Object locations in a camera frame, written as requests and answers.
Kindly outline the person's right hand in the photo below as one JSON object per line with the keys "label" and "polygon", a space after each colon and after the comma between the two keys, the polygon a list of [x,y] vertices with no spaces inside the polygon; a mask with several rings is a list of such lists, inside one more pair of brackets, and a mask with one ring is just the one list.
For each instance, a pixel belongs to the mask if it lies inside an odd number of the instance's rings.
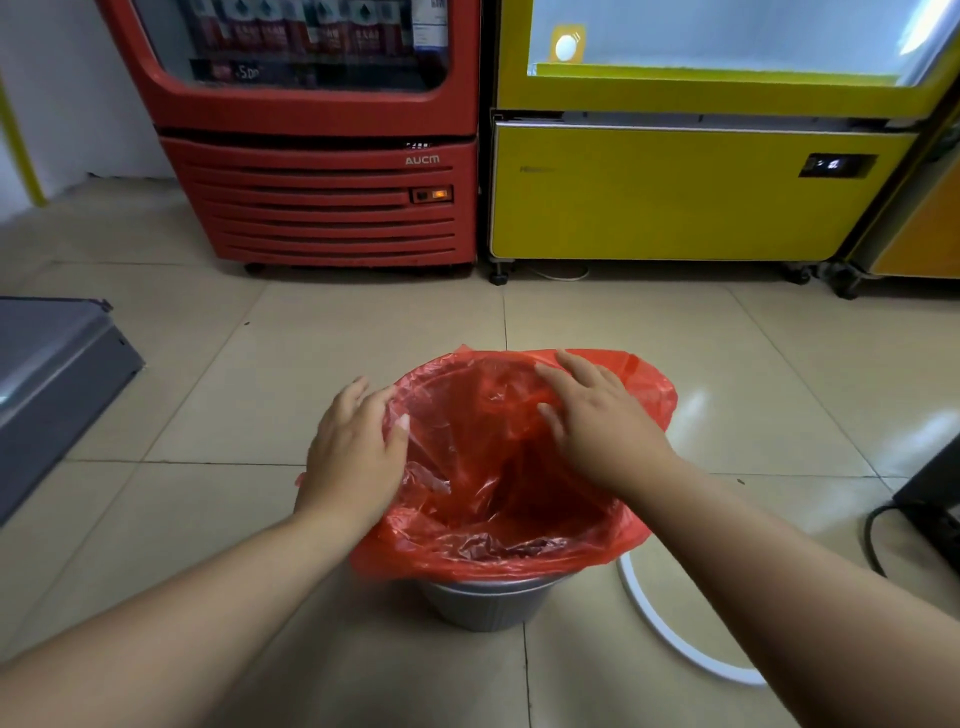
{"label": "person's right hand", "polygon": [[636,507],[679,467],[666,433],[619,379],[618,389],[588,389],[560,365],[534,365],[555,393],[569,432],[567,461],[590,483]]}

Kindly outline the person's left hand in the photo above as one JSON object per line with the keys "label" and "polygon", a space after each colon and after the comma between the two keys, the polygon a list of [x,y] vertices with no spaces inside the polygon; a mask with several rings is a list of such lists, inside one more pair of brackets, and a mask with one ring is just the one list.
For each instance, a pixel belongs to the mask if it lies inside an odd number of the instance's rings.
{"label": "person's left hand", "polygon": [[336,417],[336,396],[321,416],[308,448],[293,518],[299,523],[332,523],[359,539],[380,520],[401,484],[388,484],[385,417],[396,387],[367,390],[365,411]]}

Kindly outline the red plastic bin bag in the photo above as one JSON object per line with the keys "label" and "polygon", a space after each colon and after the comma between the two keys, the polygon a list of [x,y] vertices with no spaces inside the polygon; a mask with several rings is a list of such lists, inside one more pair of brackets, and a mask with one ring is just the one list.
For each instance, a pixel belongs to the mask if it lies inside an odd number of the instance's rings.
{"label": "red plastic bin bag", "polygon": [[349,564],[361,576],[440,583],[561,577],[611,563],[650,529],[558,452],[539,404],[558,407],[536,365],[555,349],[466,346],[395,383],[383,420],[410,418],[390,507]]}

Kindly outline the person's left forearm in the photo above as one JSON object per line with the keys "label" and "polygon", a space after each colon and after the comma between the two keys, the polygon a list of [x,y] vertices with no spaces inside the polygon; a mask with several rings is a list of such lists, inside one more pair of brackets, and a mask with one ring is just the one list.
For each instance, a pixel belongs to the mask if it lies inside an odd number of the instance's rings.
{"label": "person's left forearm", "polygon": [[0,728],[191,728],[370,529],[303,509],[0,666]]}

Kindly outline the person's right forearm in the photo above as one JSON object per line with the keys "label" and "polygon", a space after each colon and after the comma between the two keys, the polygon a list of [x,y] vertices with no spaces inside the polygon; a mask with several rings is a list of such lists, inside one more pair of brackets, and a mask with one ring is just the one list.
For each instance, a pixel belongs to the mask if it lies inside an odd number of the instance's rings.
{"label": "person's right forearm", "polygon": [[960,621],[676,456],[617,487],[802,728],[960,728]]}

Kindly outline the grey plastic waste bin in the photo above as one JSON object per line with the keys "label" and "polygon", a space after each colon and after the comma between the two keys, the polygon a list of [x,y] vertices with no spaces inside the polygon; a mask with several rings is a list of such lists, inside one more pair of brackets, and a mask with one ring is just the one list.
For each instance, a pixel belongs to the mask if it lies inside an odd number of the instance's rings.
{"label": "grey plastic waste bin", "polygon": [[529,622],[554,586],[570,574],[506,581],[415,581],[446,623],[475,633],[494,633]]}

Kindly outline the yellow display fridge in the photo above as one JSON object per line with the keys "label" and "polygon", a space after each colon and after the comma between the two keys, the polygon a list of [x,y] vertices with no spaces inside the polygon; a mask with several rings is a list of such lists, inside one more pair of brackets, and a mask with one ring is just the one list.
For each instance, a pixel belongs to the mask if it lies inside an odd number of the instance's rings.
{"label": "yellow display fridge", "polygon": [[[585,27],[579,64],[549,61]],[[750,261],[807,280],[960,77],[960,0],[500,0],[489,280]]]}

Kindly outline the red drinks fridge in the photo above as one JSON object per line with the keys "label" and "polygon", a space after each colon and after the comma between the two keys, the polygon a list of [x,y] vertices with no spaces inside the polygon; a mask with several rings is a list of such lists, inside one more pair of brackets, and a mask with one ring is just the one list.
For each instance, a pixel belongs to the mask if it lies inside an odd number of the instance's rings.
{"label": "red drinks fridge", "polygon": [[483,0],[407,0],[398,57],[210,52],[178,0],[95,1],[220,260],[474,266]]}

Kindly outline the grey chest freezer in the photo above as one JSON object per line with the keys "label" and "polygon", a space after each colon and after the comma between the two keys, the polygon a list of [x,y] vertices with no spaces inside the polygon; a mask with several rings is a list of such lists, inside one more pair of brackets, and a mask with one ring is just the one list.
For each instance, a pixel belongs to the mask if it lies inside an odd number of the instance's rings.
{"label": "grey chest freezer", "polygon": [[113,310],[0,296],[0,528],[144,368]]}

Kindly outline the round white sticker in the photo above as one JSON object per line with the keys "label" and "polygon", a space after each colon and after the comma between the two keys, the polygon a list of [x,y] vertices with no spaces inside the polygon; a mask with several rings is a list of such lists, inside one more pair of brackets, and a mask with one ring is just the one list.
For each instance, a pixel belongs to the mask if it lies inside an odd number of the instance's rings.
{"label": "round white sticker", "polygon": [[549,62],[579,65],[586,48],[586,27],[579,24],[557,25],[551,32]]}

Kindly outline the orange cabinet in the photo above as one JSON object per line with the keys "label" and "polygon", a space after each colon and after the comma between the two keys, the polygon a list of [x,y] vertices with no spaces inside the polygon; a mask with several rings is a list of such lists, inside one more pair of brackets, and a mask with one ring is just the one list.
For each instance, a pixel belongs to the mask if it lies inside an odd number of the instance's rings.
{"label": "orange cabinet", "polygon": [[847,242],[814,275],[845,300],[882,279],[960,282],[960,81]]}

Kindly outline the black box device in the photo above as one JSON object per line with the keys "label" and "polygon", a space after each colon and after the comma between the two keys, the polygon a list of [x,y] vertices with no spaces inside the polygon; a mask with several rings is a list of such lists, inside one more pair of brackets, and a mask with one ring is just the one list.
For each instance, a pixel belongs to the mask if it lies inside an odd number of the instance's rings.
{"label": "black box device", "polygon": [[893,503],[960,579],[960,433],[894,493]]}

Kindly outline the row of red label bottles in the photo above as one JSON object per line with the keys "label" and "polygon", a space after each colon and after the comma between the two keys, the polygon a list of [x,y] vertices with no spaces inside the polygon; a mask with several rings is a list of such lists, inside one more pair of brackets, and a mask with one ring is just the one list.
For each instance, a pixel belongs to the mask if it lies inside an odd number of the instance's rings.
{"label": "row of red label bottles", "polygon": [[177,0],[198,46],[329,58],[414,53],[407,0]]}

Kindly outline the yellow pole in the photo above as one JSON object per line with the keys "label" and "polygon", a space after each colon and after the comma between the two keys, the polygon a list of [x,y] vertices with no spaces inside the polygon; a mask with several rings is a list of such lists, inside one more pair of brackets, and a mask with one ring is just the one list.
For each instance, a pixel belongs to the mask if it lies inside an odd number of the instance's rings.
{"label": "yellow pole", "polygon": [[13,168],[19,177],[21,186],[35,208],[44,208],[48,199],[42,189],[34,164],[27,149],[18,118],[14,110],[6,84],[0,70],[0,130],[4,136],[6,148]]}

